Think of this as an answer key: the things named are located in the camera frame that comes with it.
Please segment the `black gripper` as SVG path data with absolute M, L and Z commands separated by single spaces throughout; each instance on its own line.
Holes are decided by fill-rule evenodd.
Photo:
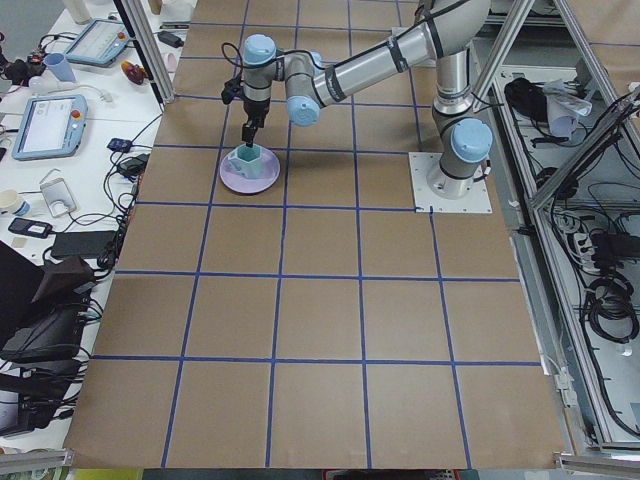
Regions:
M 247 115 L 246 122 L 242 125 L 242 141 L 249 148 L 254 146 L 254 139 L 258 129 L 263 128 L 270 110 L 270 100 L 243 100 L 243 109 Z

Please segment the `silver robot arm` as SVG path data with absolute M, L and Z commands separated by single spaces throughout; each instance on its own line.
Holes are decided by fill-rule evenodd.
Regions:
M 484 25 L 489 1 L 421 1 L 411 27 L 350 57 L 322 67 L 306 50 L 282 50 L 263 34 L 243 44 L 237 79 L 246 122 L 242 142 L 254 146 L 264 127 L 274 82 L 285 86 L 289 121 L 300 127 L 315 124 L 320 111 L 381 83 L 411 67 L 434 60 L 441 69 L 466 55 L 470 41 Z

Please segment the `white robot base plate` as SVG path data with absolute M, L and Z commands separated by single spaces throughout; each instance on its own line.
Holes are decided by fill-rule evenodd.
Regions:
M 447 177 L 440 169 L 441 153 L 410 152 L 414 210 L 417 213 L 481 214 L 493 212 L 482 169 L 465 180 Z

